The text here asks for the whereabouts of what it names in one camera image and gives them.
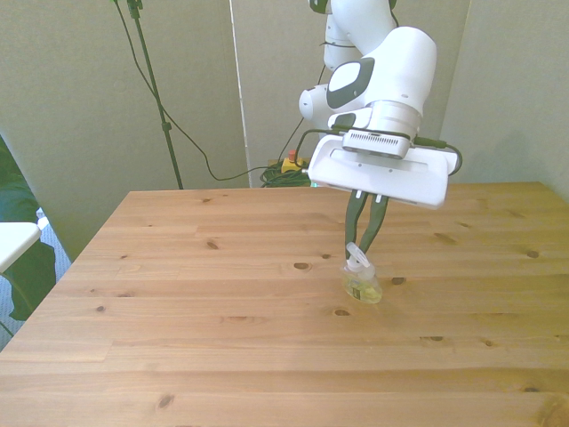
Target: wooden tabletop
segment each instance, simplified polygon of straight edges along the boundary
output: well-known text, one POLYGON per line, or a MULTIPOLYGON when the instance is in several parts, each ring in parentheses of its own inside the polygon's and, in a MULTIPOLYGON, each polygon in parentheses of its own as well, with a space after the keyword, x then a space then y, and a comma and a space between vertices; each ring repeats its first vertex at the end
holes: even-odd
POLYGON ((129 194, 0 354, 0 425, 569 425, 569 206, 392 203, 367 305, 340 282, 348 195, 129 194))

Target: black cable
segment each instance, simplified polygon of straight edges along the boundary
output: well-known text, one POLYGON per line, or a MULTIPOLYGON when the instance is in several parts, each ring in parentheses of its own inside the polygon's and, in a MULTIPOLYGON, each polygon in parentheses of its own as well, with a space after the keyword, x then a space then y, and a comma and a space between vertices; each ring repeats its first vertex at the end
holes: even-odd
MULTIPOLYGON (((128 38, 128 43, 131 46, 131 52, 132 52, 132 57, 134 59, 134 64, 136 65, 136 68, 139 70, 140 75, 142 76, 142 79, 144 80, 144 83, 146 83, 146 86, 148 87, 148 89, 150 90, 150 93, 152 93, 152 95, 154 96, 154 98, 156 99, 157 102, 160 102, 160 100, 157 98, 154 90, 152 89, 152 86, 150 85, 150 83, 148 82, 146 76, 144 75, 144 72, 142 71, 142 68, 140 68, 140 64, 138 62, 138 59, 136 58, 136 52, 134 51, 134 45, 132 44, 132 39, 131 39, 131 34, 128 30, 128 27, 126 26, 126 21, 124 20, 124 16, 123 16, 123 12, 121 11, 120 6, 118 5, 118 1, 114 0, 115 5, 116 5, 116 9, 118 10, 118 14, 121 17, 121 21, 123 22, 123 27, 124 27, 124 31, 126 32, 126 37, 128 38)), ((235 176, 231 176, 229 178, 218 178, 217 176, 215 176, 215 174, 212 171, 212 168, 210 167, 210 163, 209 163, 209 158, 207 157, 207 155, 205 154, 205 152, 202 150, 202 148, 176 123, 176 121, 172 118, 172 116, 170 116, 170 114, 168 113, 168 111, 166 111, 166 109, 164 108, 164 105, 162 105, 162 103, 160 102, 160 105, 162 106, 162 110, 164 111, 165 115, 172 121, 172 124, 174 126, 176 126, 176 128, 186 137, 188 138, 188 140, 194 144, 194 146, 197 148, 197 150, 202 154, 202 156, 204 156, 205 159, 205 165, 207 166, 207 171, 209 172, 209 174, 212 176, 212 178, 216 181, 230 181, 230 180, 234 180, 235 178, 239 178, 240 176, 246 175, 249 172, 252 171, 256 171, 258 169, 267 169, 267 166, 260 166, 260 167, 254 167, 253 169, 249 169, 246 172, 240 173, 238 175, 235 176)))
POLYGON ((448 149, 451 149, 452 151, 454 151, 456 153, 456 155, 459 157, 459 162, 456 165, 456 167, 454 167, 454 170, 448 175, 448 176, 453 176, 455 173, 459 172, 460 169, 462 168, 462 153, 459 149, 457 149, 456 147, 454 147, 451 144, 446 144, 446 147, 448 149))
MULTIPOLYGON (((320 85, 320 83, 322 82, 322 77, 324 75, 324 72, 326 70, 326 66, 324 65, 322 67, 322 71, 320 71, 320 77, 318 78, 318 83, 317 86, 320 85)), ((302 125, 302 122, 304 122, 304 117, 300 120, 300 122, 297 124, 296 128, 294 129, 293 133, 291 134, 291 137, 288 139, 288 141, 286 142, 286 144, 284 145, 283 149, 281 150, 281 154, 278 155, 278 160, 277 162, 280 162, 281 159, 283 158, 283 153, 285 152, 286 148, 288 147, 288 144, 291 143, 291 141, 293 140, 293 136, 296 134, 296 132, 299 130, 299 128, 302 125)))
POLYGON ((283 149, 281 150, 281 154, 278 155, 278 160, 277 162, 280 162, 283 158, 283 153, 285 152, 286 148, 288 147, 288 144, 291 143, 291 140, 293 139, 293 136, 296 134, 296 131, 299 130, 299 127, 301 127, 302 122, 304 122, 304 117, 300 120, 300 122, 296 125, 296 127, 293 130, 293 133, 291 133, 290 138, 288 139, 288 141, 286 142, 286 144, 284 145, 283 149))
POLYGON ((391 16, 393 17, 393 20, 395 21, 395 25, 397 26, 397 28, 399 28, 399 21, 397 20, 397 17, 393 13, 393 11, 391 11, 391 16))
POLYGON ((454 151, 459 159, 457 165, 454 167, 454 170, 451 173, 449 173, 448 176, 453 176, 454 174, 458 173, 462 168, 462 153, 459 149, 457 149, 453 145, 448 144, 444 141, 431 140, 430 138, 422 138, 420 136, 416 137, 413 143, 420 147, 433 147, 435 149, 451 149, 452 151, 454 151))
POLYGON ((299 151, 301 150, 302 147, 302 143, 304 142, 304 139, 307 137, 307 135, 309 135, 310 133, 326 133, 327 135, 338 135, 340 134, 340 132, 338 131, 331 131, 330 129, 310 129, 308 131, 306 131, 305 133, 302 134, 301 140, 299 141, 299 145, 296 147, 296 153, 294 153, 294 164, 299 167, 300 169, 304 167, 304 165, 299 165, 298 161, 299 161, 299 151))

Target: wood knot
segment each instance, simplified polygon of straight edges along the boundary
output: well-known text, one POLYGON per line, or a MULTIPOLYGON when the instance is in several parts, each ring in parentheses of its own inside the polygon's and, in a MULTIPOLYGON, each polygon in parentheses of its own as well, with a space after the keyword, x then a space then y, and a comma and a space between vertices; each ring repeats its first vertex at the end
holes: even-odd
POLYGON ((294 264, 294 268, 296 270, 309 270, 310 269, 310 264, 306 264, 305 262, 296 262, 294 264))
POLYGON ((456 245, 458 243, 456 240, 443 233, 435 233, 435 237, 439 238, 443 241, 443 243, 446 243, 447 245, 456 245))
POLYGON ((516 212, 512 209, 506 209, 506 212, 508 212, 508 214, 512 215, 514 218, 519 218, 521 220, 525 218, 525 216, 522 215, 520 212, 516 212))
POLYGON ((246 316, 230 316, 228 319, 232 322, 240 323, 240 322, 246 322, 249 318, 246 316))
POLYGON ((172 394, 166 394, 158 402, 158 407, 160 409, 164 409, 165 407, 171 405, 173 401, 174 401, 174 396, 172 394))

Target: plastic bottle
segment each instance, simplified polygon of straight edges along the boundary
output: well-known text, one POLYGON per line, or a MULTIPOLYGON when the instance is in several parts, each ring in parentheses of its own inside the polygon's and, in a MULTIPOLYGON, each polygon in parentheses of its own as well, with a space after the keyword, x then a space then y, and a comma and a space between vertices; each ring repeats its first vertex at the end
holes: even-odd
POLYGON ((361 302, 378 303, 383 292, 375 277, 375 267, 355 243, 348 243, 346 248, 351 254, 342 269, 346 292, 361 302))

